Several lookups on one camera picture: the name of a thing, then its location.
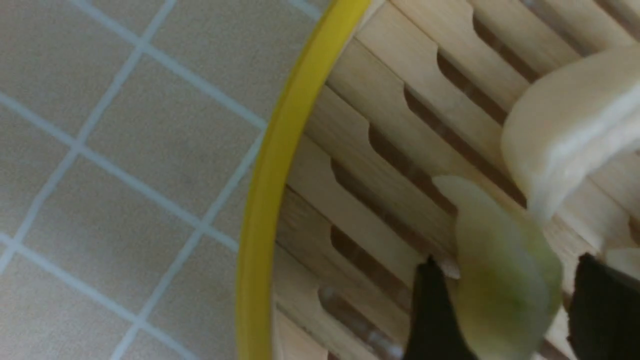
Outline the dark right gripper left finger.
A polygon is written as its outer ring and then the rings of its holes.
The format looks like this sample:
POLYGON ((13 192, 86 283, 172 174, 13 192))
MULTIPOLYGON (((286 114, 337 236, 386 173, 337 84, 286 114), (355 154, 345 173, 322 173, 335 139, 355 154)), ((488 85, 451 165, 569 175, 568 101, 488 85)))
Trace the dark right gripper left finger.
POLYGON ((416 267, 404 360, 475 360, 457 323, 441 267, 432 256, 416 267))

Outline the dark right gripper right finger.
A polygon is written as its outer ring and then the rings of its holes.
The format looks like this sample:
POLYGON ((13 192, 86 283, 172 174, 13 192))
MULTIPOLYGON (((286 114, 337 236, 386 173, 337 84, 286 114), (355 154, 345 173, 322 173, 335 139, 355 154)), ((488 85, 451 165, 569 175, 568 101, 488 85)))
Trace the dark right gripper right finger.
POLYGON ((639 280, 590 253, 578 258, 567 337, 579 360, 640 358, 639 280))

